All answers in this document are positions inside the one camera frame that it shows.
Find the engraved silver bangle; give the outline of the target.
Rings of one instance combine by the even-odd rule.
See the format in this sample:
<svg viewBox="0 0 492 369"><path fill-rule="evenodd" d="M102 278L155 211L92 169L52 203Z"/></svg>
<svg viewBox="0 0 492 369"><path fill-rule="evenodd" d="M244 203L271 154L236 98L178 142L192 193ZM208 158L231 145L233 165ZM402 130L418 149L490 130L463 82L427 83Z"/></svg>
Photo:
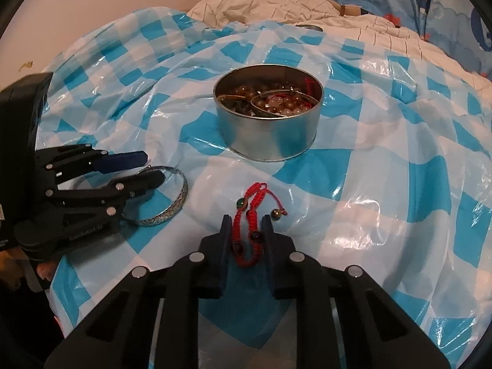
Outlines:
<svg viewBox="0 0 492 369"><path fill-rule="evenodd" d="M123 220L125 220L126 222L130 223L133 226L139 228L151 228L151 227L156 227L164 222L168 222L182 210L184 203L186 202L188 191L189 191L188 179L186 178L184 173L178 168L164 166L164 165L158 165L158 166L147 165L145 168L137 172L137 175L147 174L156 171L160 171L161 173L169 172L174 175L180 176L182 179L181 190L178 196L173 200L173 202L167 208L165 208L163 211L161 211L159 214L155 216L145 219L132 219L123 214L122 215Z"/></svg>

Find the blue white checkered plastic sheet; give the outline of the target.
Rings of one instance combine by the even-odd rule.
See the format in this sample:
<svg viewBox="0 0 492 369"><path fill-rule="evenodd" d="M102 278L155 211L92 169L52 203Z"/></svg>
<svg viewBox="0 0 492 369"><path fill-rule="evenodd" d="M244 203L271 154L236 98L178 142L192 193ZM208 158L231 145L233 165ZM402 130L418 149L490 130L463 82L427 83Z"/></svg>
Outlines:
<svg viewBox="0 0 492 369"><path fill-rule="evenodd" d="M281 64L324 89L317 137L285 162L227 148L213 100L235 68ZM276 225L332 268L358 264L444 353L471 354L491 319L491 83L409 32L369 20L347 37L287 24L214 29L169 8L129 14L78 39L54 78L41 148L144 150L190 184L170 222L122 226L65 256L49 299L68 334L137 265L165 268L215 232L255 182Z"/></svg>

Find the round silver metal tin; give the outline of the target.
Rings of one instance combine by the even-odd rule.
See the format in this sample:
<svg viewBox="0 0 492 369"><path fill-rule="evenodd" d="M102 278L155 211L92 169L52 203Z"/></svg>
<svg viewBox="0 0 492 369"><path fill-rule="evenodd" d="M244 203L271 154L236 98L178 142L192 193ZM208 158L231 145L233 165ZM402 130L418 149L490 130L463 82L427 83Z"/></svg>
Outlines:
<svg viewBox="0 0 492 369"><path fill-rule="evenodd" d="M314 142L323 87L306 71L276 64L234 69L215 84L213 97L223 139L243 157L279 162Z"/></svg>

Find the white grid-pattern quilt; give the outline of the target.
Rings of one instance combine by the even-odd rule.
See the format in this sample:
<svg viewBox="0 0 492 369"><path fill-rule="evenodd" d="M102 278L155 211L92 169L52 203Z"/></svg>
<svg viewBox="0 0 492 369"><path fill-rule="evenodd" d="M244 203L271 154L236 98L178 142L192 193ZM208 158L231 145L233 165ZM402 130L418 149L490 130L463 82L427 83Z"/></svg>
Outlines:
<svg viewBox="0 0 492 369"><path fill-rule="evenodd" d="M456 77L491 99L491 81L476 71L469 72L441 48L426 41L415 31L397 26L394 19L363 14L355 5L341 5L333 0L201 0L187 15L213 28L230 22L250 25L261 21L282 24L311 24L326 34L365 42L407 58L420 58Z"/></svg>

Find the small round metal lid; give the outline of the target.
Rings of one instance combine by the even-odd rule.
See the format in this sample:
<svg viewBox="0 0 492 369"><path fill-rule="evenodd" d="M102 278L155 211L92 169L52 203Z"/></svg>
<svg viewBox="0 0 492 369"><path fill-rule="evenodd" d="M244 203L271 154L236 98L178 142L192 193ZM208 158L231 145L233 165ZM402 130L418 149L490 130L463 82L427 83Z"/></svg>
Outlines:
<svg viewBox="0 0 492 369"><path fill-rule="evenodd" d="M302 29L308 29L311 31L316 31L323 33L323 28L320 28L319 26L316 25L311 25L311 24L297 24L295 25L297 28L302 28Z"/></svg>

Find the blue whale cartoon bedding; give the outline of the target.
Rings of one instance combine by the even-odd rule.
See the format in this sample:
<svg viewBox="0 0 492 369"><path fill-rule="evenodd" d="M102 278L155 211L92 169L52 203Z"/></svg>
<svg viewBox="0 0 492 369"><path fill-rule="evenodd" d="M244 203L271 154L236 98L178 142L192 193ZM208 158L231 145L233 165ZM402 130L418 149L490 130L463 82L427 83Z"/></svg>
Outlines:
<svg viewBox="0 0 492 369"><path fill-rule="evenodd" d="M471 0L334 0L415 31L465 70L491 78L491 30Z"/></svg>

